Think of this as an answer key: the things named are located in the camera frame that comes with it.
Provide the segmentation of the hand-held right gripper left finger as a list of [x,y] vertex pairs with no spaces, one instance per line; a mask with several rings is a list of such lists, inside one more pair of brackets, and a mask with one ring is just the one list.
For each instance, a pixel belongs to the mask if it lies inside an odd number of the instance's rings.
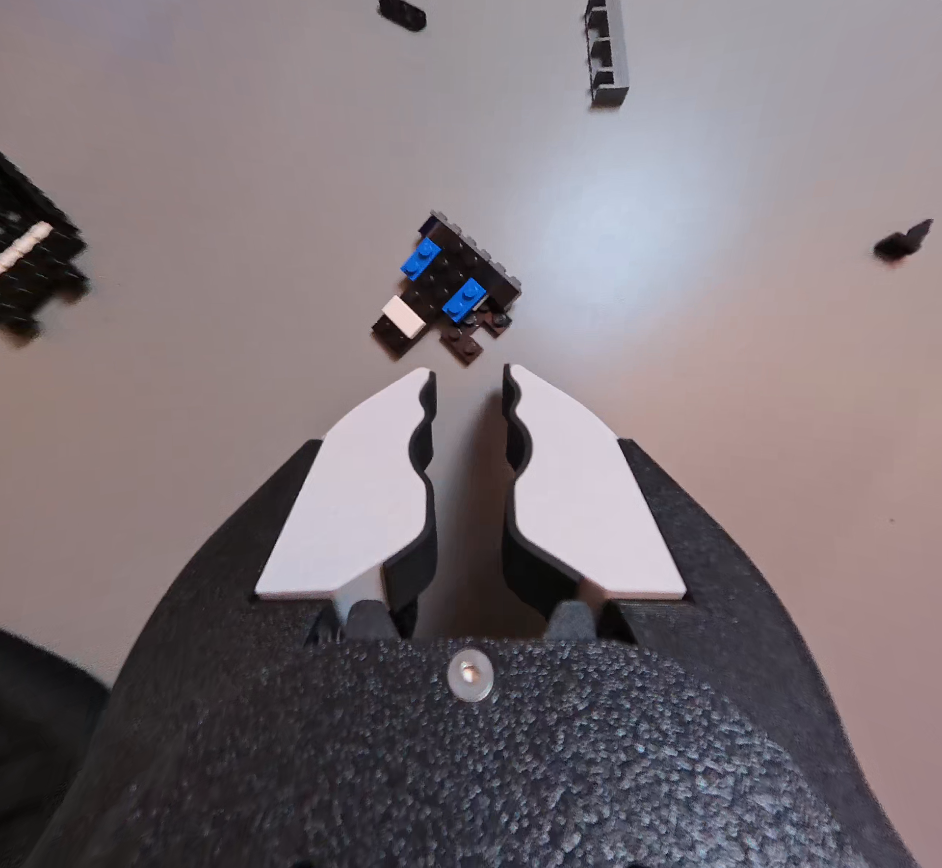
[[317,443],[314,460],[259,580],[262,601],[329,601],[347,623],[382,604],[413,633],[437,568],[431,425],[436,375],[418,368],[357,404]]

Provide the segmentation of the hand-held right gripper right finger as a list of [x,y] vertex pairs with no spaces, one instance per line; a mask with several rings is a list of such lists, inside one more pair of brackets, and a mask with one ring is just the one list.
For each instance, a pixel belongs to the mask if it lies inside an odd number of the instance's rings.
[[683,580],[616,434],[520,364],[503,369],[512,468],[502,569],[527,606],[679,602]]

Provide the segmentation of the blue and black lego assembly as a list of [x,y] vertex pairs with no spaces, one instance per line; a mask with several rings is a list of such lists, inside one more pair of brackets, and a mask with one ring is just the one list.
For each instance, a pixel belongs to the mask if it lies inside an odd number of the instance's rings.
[[371,328],[372,338],[395,359],[438,328],[441,344],[467,367],[482,352],[475,338],[480,328],[497,339],[512,325],[521,281],[439,211],[420,226],[400,271],[398,293]]

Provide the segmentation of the black lego car chassis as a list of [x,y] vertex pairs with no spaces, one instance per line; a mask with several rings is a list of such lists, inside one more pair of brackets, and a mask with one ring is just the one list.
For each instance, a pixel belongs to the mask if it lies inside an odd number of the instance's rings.
[[87,244],[65,213],[7,156],[1,156],[1,327],[17,342],[41,333],[54,299],[75,302],[89,288],[77,265]]

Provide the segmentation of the small black lego piece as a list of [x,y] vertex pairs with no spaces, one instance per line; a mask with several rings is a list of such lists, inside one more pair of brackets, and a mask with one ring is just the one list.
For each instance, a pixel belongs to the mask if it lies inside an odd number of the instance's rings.
[[378,0],[378,11],[387,21],[410,33],[419,33],[428,26],[426,12],[406,0]]
[[926,219],[904,232],[894,232],[880,239],[873,247],[872,254],[879,261],[890,265],[901,263],[917,253],[929,235],[934,220]]

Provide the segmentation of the black lego grille piece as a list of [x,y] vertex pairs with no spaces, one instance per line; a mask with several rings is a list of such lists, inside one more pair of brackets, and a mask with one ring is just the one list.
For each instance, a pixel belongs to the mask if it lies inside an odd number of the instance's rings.
[[582,21],[591,107],[621,108],[630,89],[622,0],[587,0]]

